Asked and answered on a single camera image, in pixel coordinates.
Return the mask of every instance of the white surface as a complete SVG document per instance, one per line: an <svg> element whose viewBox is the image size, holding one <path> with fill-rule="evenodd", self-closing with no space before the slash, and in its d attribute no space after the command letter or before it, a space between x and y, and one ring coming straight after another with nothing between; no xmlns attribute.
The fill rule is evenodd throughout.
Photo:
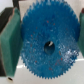
<svg viewBox="0 0 84 84"><path fill-rule="evenodd" d="M2 12L6 7L13 7L12 0L0 0L0 12Z"/></svg>
<svg viewBox="0 0 84 84"><path fill-rule="evenodd" d="M28 0L20 2L20 12L23 18L29 5L35 0ZM79 17L82 7L84 7L84 0L66 0L74 9L77 17ZM13 82L10 82L7 78L0 78L0 84L84 84L84 59L80 53L74 66L63 76L55 79L42 79L34 76L24 66L21 58L19 59L15 77Z"/></svg>

